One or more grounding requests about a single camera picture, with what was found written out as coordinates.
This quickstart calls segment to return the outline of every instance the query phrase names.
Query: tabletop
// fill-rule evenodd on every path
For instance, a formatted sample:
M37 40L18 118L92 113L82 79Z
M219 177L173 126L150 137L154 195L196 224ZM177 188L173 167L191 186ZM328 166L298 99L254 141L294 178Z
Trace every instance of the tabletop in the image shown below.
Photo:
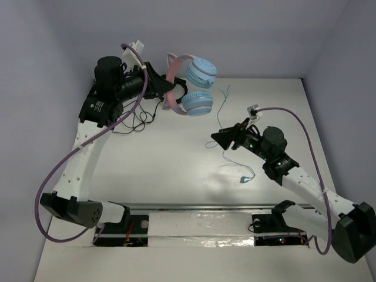
M195 88L187 84L189 91ZM316 131L311 110L299 79L218 79L216 86L231 93L223 106L219 119L224 127L242 122L249 116L247 107L258 104L261 108L286 107L306 125L317 155L325 186L334 190L323 149ZM262 170L263 161L243 148L228 150L226 156L252 167L256 177L241 184L242 176L251 174L222 158L222 149L206 149L217 132L216 113L223 94L209 89L214 97L210 114L199 117L179 116L171 110L158 108L155 121L142 132L129 135L112 134L102 150L92 179L92 200L117 201L127 204L167 205L225 205L262 206L277 204L285 199L305 203L295 194L268 179ZM154 111L157 100L143 100L145 110ZM132 119L125 121L131 124ZM288 141L286 152L315 177L312 157L304 132L288 113L264 112L256 124L260 130L266 126L279 127ZM128 132L123 125L116 128Z

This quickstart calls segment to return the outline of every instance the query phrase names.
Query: gray wall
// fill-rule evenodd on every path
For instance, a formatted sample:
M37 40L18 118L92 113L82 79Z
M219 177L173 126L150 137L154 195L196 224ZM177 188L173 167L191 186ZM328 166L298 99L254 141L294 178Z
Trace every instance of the gray wall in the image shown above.
M376 1L352 0L304 78L337 191L376 207ZM368 257L376 277L376 249Z
M44 243L33 216L35 193L52 166L70 151L90 83L67 34L52 29L56 23L45 17L36 1L0 1L0 280L4 282L33 280ZM43 213L45 226L48 220Z
M212 61L222 77L302 78L348 0L50 0L92 69L141 39L166 71L166 52Z

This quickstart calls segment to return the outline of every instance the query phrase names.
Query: headphones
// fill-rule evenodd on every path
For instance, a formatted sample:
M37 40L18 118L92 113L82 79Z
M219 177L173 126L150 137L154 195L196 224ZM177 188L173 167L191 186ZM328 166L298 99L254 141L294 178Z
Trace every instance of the headphones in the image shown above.
M187 79L194 85L201 88L211 88L216 81L217 68L209 61L193 55L180 55L174 58L166 75L166 80L174 83L175 75L180 65L186 60L192 62L185 70ZM209 91L194 91L185 95L182 99L184 110L176 103L174 92L167 92L163 109L172 109L179 115L202 116L210 113L213 105L213 97Z

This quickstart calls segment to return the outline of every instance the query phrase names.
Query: tangled black wire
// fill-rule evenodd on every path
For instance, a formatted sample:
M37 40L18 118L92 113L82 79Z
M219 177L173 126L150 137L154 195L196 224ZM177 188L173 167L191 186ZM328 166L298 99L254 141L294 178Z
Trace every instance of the tangled black wire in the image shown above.
M137 100L134 100L133 102L130 102L129 104L125 105L123 107L123 109L125 109L126 107L130 106L131 104L133 103L136 103ZM146 125L148 124L151 124L154 120L155 120L155 116L156 116L156 112L157 112L157 108L158 108L158 105L161 103L162 101L158 102L158 104L155 106L155 109L154 109L154 113L151 114L147 111L145 111L141 104L139 105L139 107L141 108L141 112L137 115L136 112L133 112L133 121L132 121L132 126L128 126L126 125L124 122L123 125L128 128L128 129L131 129L131 131L129 132L118 132L118 131L113 131L112 133L115 133L115 134L120 134L120 135L127 135L127 134L130 134L132 132L141 132L145 129ZM139 124L135 125L135 121L136 119L140 122Z

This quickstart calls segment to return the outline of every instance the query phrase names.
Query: blue ear cup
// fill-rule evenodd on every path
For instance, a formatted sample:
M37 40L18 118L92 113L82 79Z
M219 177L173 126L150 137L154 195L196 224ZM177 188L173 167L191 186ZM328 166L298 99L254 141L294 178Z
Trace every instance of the blue ear cup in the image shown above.
M212 111L213 97L208 91L194 91L183 97L182 104L189 116L202 116Z
M194 85L201 88L210 88L216 81L217 68L211 62L194 56L185 74Z

